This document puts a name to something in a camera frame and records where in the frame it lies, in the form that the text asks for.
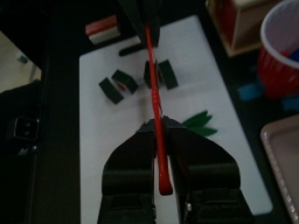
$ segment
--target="wooden box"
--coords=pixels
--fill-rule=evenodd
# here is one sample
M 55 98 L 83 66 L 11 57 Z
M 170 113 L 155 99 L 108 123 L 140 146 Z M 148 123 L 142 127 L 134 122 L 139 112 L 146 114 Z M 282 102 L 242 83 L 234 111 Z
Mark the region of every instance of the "wooden box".
M 260 25 L 282 0 L 207 0 L 207 8 L 230 57 L 260 46 Z

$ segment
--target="table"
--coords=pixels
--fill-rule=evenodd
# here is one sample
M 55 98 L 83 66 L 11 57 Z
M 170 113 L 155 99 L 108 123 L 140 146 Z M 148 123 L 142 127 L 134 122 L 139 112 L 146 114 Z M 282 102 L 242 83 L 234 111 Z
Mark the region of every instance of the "table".
M 295 112 L 284 112 L 280 102 L 266 97 L 247 102 L 239 99 L 238 87 L 256 78 L 250 68 L 256 63 L 258 52 L 234 59 L 227 57 L 204 2 L 164 0 L 164 3 L 162 18 L 166 24 L 194 12 L 200 15 L 211 50 L 274 203 L 274 212 L 258 216 L 256 223 L 290 223 L 259 131 L 268 122 Z M 104 46 L 89 43 L 84 34 L 85 24 L 111 13 L 113 4 L 109 1 L 100 3 L 60 1 L 55 8 L 41 76 L 41 142 L 33 171 L 31 223 L 80 223 L 79 58 L 83 53 Z

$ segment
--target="white cutting board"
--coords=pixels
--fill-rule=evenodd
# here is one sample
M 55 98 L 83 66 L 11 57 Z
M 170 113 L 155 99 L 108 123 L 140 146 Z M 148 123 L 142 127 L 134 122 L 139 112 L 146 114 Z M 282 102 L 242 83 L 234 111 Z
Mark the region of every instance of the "white cutting board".
M 96 224 L 101 199 L 101 172 L 113 149 L 135 134 L 143 122 L 154 118 L 151 92 L 143 81 L 146 50 L 119 57 L 119 51 L 139 43 L 131 38 L 81 55 L 79 59 L 79 125 L 80 125 L 80 211 L 81 224 Z M 160 89 L 163 114 L 182 122 L 203 110 L 212 115 L 210 126 L 219 130 L 211 136 L 238 160 L 242 191 L 254 214 L 272 210 L 248 142 L 239 124 L 220 71 L 211 53 L 202 25 L 188 17 L 162 28 L 158 61 L 170 60 L 179 87 Z M 139 83 L 135 94 L 116 105 L 105 97 L 99 83 L 116 70 L 131 74 Z M 155 182 L 158 224 L 176 224 L 175 195 L 160 196 Z

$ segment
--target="red cup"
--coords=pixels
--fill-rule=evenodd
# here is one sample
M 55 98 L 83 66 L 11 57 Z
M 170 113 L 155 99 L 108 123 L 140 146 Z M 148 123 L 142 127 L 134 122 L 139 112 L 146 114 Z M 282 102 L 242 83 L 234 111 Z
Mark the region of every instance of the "red cup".
M 258 77 L 266 96 L 282 99 L 299 94 L 299 62 L 283 54 L 299 49 L 299 1 L 284 0 L 267 13 L 260 28 Z

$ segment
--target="metal tray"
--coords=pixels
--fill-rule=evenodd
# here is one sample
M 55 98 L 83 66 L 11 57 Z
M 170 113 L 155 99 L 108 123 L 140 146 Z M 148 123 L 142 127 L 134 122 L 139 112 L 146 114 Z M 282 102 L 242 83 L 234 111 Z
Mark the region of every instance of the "metal tray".
M 299 115 L 267 124 L 260 137 L 287 211 L 299 223 Z

